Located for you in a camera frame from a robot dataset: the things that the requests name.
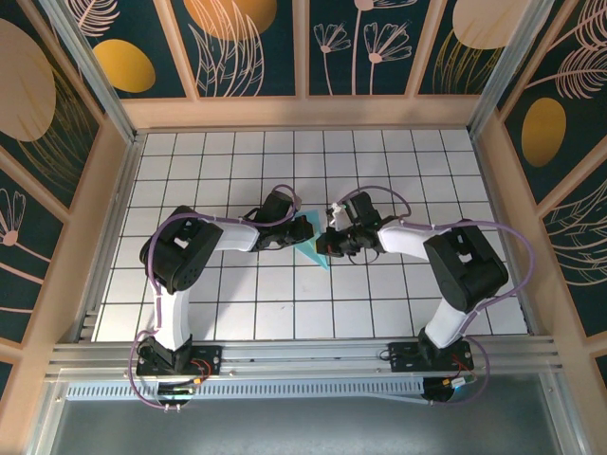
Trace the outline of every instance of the metal frame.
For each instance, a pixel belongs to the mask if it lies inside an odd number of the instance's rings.
[[[469,131],[473,140],[483,131],[500,97],[506,91],[508,84],[514,78],[524,57],[533,46],[535,32],[542,27],[542,22],[548,17],[553,4],[554,0],[529,2],[523,19],[521,19],[512,40],[506,46],[500,60],[495,65],[487,85],[481,94],[481,98],[472,113],[469,121]]]

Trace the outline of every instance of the teal triangular object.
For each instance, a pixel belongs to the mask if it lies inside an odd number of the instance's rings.
[[[321,236],[321,216],[318,210],[300,211],[295,215],[295,218],[305,216],[307,221],[314,227],[314,237],[307,242],[296,244],[295,247],[299,249],[305,256],[310,258],[313,262],[320,265],[325,270],[329,269],[329,264],[326,262],[326,256],[316,252],[316,239]]]

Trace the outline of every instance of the floral line drawing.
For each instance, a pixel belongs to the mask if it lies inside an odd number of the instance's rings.
[[[67,5],[84,36],[103,36],[120,15],[114,12],[118,0],[69,0]]]
[[[412,55],[412,47],[407,45],[409,34],[405,23],[402,26],[386,24],[377,34],[377,22],[364,27],[364,41],[371,62],[369,95],[373,95],[373,81],[376,64],[407,59]]]
[[[230,15],[219,0],[211,0],[213,15],[200,0],[193,1],[196,21],[208,32],[190,31],[198,47],[198,69],[195,82],[203,97],[242,97],[253,87],[257,96],[264,83],[264,47],[259,31],[249,16],[232,2],[235,14]],[[230,39],[212,36],[229,36]]]
[[[359,12],[354,25],[354,43],[352,45],[352,95],[357,94],[357,51],[359,46],[360,18],[363,11],[372,9],[391,9],[408,7],[417,3],[417,0],[354,0]]]
[[[607,0],[587,0],[578,24],[555,41],[548,52],[575,34],[579,48],[565,57],[557,74],[524,89],[554,81],[562,98],[591,100],[607,82]]]
[[[567,284],[607,282],[607,182],[548,216],[546,230],[559,265],[569,272]]]
[[[331,24],[327,26],[326,29],[323,24],[314,26],[314,36],[321,48],[322,60],[324,62],[324,76],[326,78],[326,85],[329,89],[329,95],[331,96],[333,95],[333,88],[331,87],[331,79],[329,78],[326,54],[344,50],[352,46],[352,42],[346,40],[347,32],[343,29],[343,24],[344,23],[341,23],[338,26]]]
[[[19,243],[19,229],[23,224],[25,213],[26,197],[23,194],[21,194],[19,191],[15,191],[12,195],[11,201],[9,198],[9,192],[4,188],[0,189],[0,246],[17,246],[35,258],[45,261],[46,263],[50,263],[49,258],[38,254]],[[42,284],[44,281],[7,264],[0,263],[0,268],[12,273],[13,275],[37,284]]]

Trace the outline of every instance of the purple cable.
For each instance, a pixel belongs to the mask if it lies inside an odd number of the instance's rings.
[[[280,185],[276,185],[274,188],[272,188],[272,191],[280,189],[280,188],[285,188],[285,189],[289,190],[291,192],[291,194],[293,195],[293,204],[291,205],[291,208],[290,208],[288,214],[285,216],[285,218],[283,218],[281,220],[273,221],[271,223],[255,223],[253,221],[247,221],[247,220],[242,220],[242,219],[234,219],[234,218],[221,218],[221,217],[216,217],[216,216],[205,215],[205,214],[202,214],[202,213],[180,213],[178,215],[170,216],[168,219],[166,219],[158,227],[158,229],[156,230],[156,232],[152,236],[152,240],[150,241],[150,247],[148,249],[148,258],[147,258],[146,270],[147,270],[147,274],[148,274],[148,277],[149,277],[149,281],[152,284],[152,287],[154,287],[154,290],[156,291],[156,298],[155,298],[155,300],[156,300],[156,329],[153,332],[150,332],[148,330],[142,330],[142,331],[140,331],[137,334],[137,336],[135,337],[135,340],[133,341],[133,344],[131,345],[131,352],[130,352],[130,355],[129,355],[129,364],[128,364],[128,367],[127,367],[127,374],[128,374],[128,377],[129,377],[129,383],[131,384],[131,388],[133,389],[133,392],[135,393],[135,395],[137,396],[137,398],[141,402],[143,402],[144,404],[146,404],[147,406],[150,406],[150,407],[158,409],[158,410],[174,410],[174,409],[176,409],[176,407],[172,407],[172,406],[164,407],[162,405],[159,405],[158,403],[154,403],[153,401],[150,401],[150,400],[146,399],[141,393],[139,393],[139,391],[137,390],[137,387],[135,385],[135,378],[133,377],[133,368],[132,368],[133,354],[135,353],[138,341],[141,338],[141,336],[142,335],[148,335],[148,336],[151,337],[151,336],[157,334],[158,331],[160,330],[160,328],[162,327],[162,312],[161,312],[161,308],[160,308],[160,297],[162,295],[162,292],[160,290],[160,285],[153,278],[154,277],[154,270],[153,270],[153,267],[152,267],[153,258],[154,258],[154,250],[156,248],[156,243],[158,241],[158,237],[159,237],[160,233],[162,232],[162,230],[164,228],[166,228],[168,225],[170,225],[173,221],[184,220],[184,219],[189,219],[189,218],[201,219],[201,220],[218,222],[218,223],[228,223],[228,224],[234,224],[234,225],[246,225],[246,226],[252,226],[252,227],[257,227],[257,228],[271,228],[273,226],[278,226],[278,225],[284,223],[285,221],[288,221],[291,218],[293,218],[293,216],[295,216],[295,212],[297,211],[297,208],[295,207],[296,204],[297,204],[297,202],[296,202],[297,201],[297,194],[295,194],[295,190],[293,190],[288,185],[280,184]]]
[[[483,392],[485,391],[485,389],[487,388],[487,384],[489,383],[489,376],[491,375],[491,367],[489,366],[489,355],[487,354],[487,351],[485,350],[483,345],[481,343],[479,343],[476,339],[474,339],[473,337],[470,337],[470,336],[466,336],[466,339],[476,345],[476,347],[479,349],[479,351],[483,355],[483,359],[485,360],[485,379],[483,380],[483,384],[481,385],[481,387],[478,389],[478,391],[476,391],[476,393],[473,396],[469,396],[468,398],[465,398],[460,401],[453,401],[453,402],[448,401],[446,403],[441,403],[438,401],[431,402],[432,405],[437,405],[437,406],[466,405],[466,404],[471,403],[472,401],[476,400],[479,396],[481,396],[483,394]]]

